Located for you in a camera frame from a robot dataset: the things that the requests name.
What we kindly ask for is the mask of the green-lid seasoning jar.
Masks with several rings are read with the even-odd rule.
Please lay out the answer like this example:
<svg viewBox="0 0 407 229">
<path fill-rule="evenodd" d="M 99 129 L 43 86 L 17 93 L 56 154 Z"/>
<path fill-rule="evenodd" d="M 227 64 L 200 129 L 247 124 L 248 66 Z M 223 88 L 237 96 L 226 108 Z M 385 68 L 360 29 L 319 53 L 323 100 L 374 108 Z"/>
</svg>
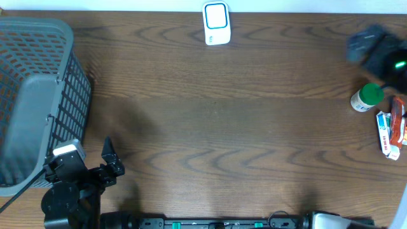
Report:
<svg viewBox="0 0 407 229">
<path fill-rule="evenodd" d="M 368 83 L 358 90 L 350 99 L 350 105 L 358 112 L 366 112 L 379 104 L 384 99 L 381 86 Z"/>
</svg>

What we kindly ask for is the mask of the red Top snack bar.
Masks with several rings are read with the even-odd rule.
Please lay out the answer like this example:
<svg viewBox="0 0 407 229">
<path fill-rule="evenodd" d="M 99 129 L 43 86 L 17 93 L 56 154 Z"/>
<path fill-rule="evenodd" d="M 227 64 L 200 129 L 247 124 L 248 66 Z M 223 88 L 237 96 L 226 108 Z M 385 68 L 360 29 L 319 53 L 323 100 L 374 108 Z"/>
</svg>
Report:
<svg viewBox="0 0 407 229">
<path fill-rule="evenodd" d="M 404 101 L 400 97 L 393 97 L 390 113 L 390 144 L 401 149 L 404 139 Z"/>
</svg>

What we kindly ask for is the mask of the white green-label small box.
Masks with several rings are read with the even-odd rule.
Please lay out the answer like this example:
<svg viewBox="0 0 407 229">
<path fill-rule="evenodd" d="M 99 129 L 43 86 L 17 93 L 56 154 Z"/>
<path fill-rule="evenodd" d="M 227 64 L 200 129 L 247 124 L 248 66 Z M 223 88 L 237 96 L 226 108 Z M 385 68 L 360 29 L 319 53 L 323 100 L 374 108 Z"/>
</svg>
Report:
<svg viewBox="0 0 407 229">
<path fill-rule="evenodd" d="M 380 111 L 376 115 L 376 122 L 378 126 L 378 135 L 380 139 L 380 146 L 382 153 L 391 160 L 398 160 L 400 156 L 400 149 L 390 143 L 390 114 Z"/>
</svg>

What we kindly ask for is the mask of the orange snack packet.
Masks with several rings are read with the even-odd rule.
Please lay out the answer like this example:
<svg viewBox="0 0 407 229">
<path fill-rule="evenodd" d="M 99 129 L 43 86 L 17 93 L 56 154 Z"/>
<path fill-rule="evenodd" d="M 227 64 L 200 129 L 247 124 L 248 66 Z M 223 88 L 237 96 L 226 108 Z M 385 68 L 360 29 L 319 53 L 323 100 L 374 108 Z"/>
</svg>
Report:
<svg viewBox="0 0 407 229">
<path fill-rule="evenodd" d="M 403 145 L 407 145 L 407 117 L 404 118 L 404 132 L 403 132 Z"/>
</svg>

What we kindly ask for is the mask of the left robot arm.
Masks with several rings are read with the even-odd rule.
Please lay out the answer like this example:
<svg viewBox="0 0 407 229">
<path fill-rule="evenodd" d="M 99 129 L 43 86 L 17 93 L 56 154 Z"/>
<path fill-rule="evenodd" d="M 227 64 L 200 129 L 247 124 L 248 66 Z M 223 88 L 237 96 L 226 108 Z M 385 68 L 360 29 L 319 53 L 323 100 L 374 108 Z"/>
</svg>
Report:
<svg viewBox="0 0 407 229">
<path fill-rule="evenodd" d="M 89 169 L 86 153 L 78 139 L 56 146 L 43 168 L 52 187 L 41 201 L 46 228 L 100 228 L 100 199 L 125 167 L 110 137 L 105 138 L 101 157 L 105 164 Z"/>
</svg>

